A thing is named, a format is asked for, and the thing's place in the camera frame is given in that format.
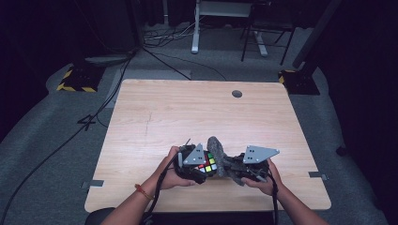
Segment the person's right arm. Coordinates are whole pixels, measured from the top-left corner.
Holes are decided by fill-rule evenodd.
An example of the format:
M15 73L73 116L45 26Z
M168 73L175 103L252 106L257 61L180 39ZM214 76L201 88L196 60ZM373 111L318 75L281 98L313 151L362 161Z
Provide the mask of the person's right arm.
M322 225L328 224L323 218L317 215L307 205L305 205L296 195L294 195L283 183L275 164L268 159L269 169L278 185L277 199L290 216L294 224ZM256 182L248 178L242 181L249 187L259 188L263 193L272 195L272 180L268 177L267 182Z

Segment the forearm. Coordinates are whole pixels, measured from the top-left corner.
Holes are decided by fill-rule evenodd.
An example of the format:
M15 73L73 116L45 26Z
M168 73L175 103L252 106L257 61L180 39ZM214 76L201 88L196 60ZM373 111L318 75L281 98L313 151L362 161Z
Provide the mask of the forearm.
M278 201L294 224L328 224L285 186L279 187Z
M156 180L147 179L141 187L149 196L154 196ZM149 203L150 200L143 193L135 190L101 224L139 224Z

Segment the white desk frame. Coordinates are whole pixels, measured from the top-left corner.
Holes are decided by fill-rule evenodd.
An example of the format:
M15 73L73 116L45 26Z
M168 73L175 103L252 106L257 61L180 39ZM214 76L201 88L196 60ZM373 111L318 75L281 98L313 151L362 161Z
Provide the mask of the white desk frame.
M228 17L249 17L250 3L230 3L230 2L208 2L196 0L195 9L195 29L193 32L192 53L199 53L199 33L200 16L228 16ZM257 43L263 44L261 32L254 32ZM268 52L264 45L258 45L262 56L267 56Z

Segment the person's left arm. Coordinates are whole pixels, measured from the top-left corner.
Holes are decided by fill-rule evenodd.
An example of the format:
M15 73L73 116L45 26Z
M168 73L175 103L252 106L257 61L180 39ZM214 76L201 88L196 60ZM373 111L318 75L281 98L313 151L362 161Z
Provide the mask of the person's left arm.
M149 196L154 196L156 185L161 172L166 168L179 148L173 146L169 155L163 159L158 169L144 181L141 185L144 192ZM185 180L176 175L174 170L169 170L161 184L161 189L169 189L175 186L192 186L196 183L192 180ZM140 191L135 190L124 202L122 202L101 224L140 224L143 213L150 203L150 200Z

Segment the wooden table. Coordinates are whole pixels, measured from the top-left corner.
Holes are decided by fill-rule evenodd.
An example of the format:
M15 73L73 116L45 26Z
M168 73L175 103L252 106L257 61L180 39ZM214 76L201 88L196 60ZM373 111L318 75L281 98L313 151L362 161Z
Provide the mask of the wooden table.
M233 97L238 90L242 97ZM216 136L228 156L247 145L276 148L283 182L312 209L330 208L328 193L284 87L266 82L125 80L109 125L85 209L116 207L152 174L172 145L207 145ZM267 211L271 197L229 178L161 192L155 212Z

